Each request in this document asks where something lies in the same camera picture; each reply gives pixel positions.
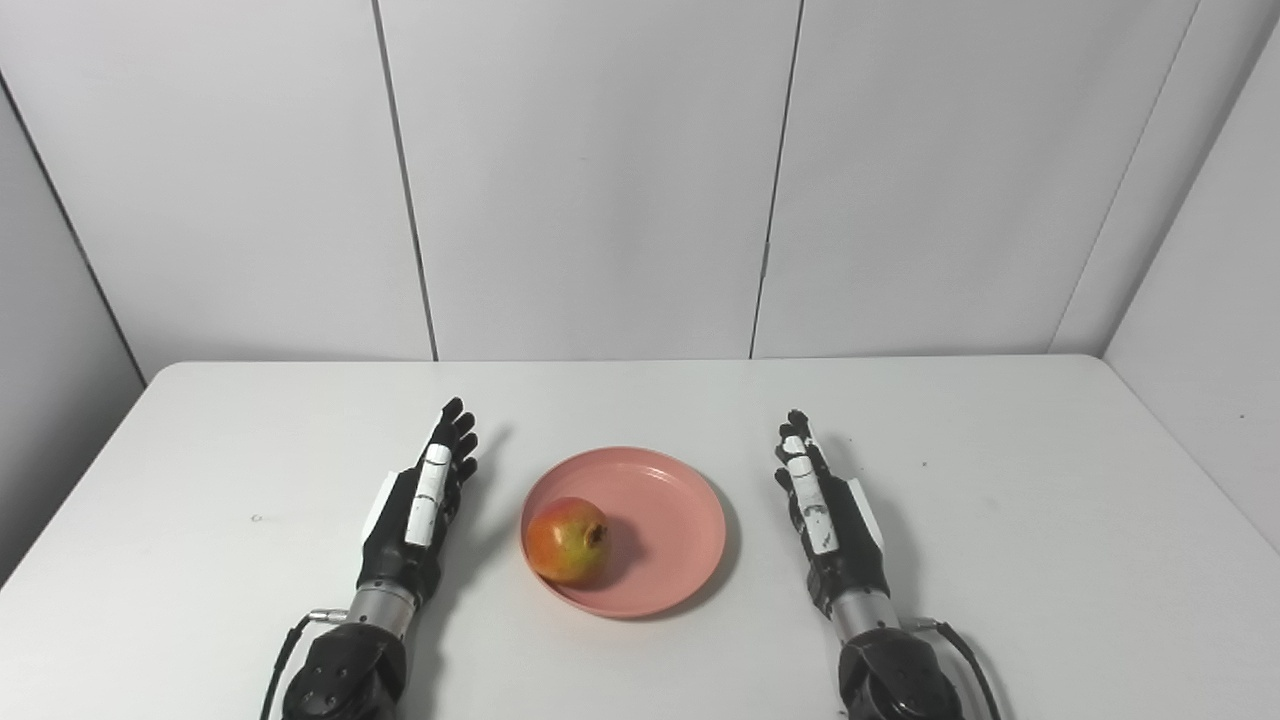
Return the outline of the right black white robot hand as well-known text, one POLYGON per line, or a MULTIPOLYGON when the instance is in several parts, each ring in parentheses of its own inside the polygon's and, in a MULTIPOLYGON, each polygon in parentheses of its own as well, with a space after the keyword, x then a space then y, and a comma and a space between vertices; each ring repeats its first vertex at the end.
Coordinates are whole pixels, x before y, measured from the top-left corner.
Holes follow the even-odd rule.
POLYGON ((882 616, 882 625, 892 624, 883 536, 859 480, 832 473, 799 409, 780 425, 774 455, 774 482, 808 561, 805 587, 814 606, 832 619, 838 603, 856 598, 882 616))

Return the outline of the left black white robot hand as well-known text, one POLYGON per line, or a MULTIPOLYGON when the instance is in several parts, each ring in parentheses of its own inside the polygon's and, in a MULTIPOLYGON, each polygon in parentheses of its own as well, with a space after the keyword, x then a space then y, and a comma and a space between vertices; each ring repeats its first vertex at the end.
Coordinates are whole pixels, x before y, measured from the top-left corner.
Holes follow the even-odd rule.
POLYGON ((357 587, 396 587, 425 605, 442 579, 440 555, 477 470, 475 416, 460 397, 447 402, 411 468, 394 474, 375 502, 362 542, 357 587))

